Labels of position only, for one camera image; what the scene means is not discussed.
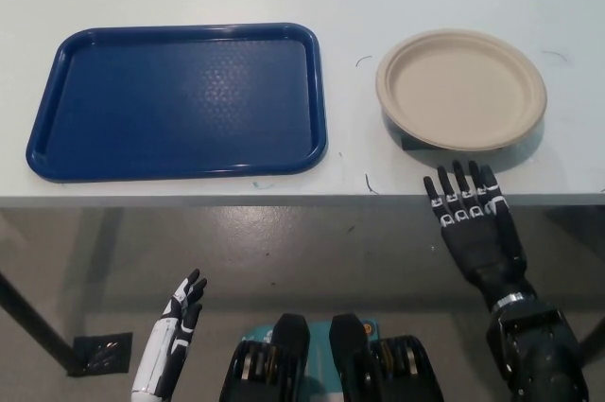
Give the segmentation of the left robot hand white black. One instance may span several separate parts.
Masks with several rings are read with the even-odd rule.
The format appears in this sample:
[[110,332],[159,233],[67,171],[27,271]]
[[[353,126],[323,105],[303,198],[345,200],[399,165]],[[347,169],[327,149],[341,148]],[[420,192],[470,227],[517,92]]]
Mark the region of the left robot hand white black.
[[178,286],[154,324],[130,392],[130,400],[170,401],[202,310],[207,279],[194,269]]

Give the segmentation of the right robot hand black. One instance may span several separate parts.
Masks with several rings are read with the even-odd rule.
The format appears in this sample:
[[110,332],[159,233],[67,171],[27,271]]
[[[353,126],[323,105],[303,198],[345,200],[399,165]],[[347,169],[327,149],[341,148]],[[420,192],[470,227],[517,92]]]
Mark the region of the right robot hand black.
[[537,293],[526,279],[525,251],[492,169],[475,161],[468,167],[465,171],[461,162],[453,163],[458,185],[452,186],[446,168],[439,166],[441,193],[431,177],[425,176],[423,184],[445,246],[494,312]]

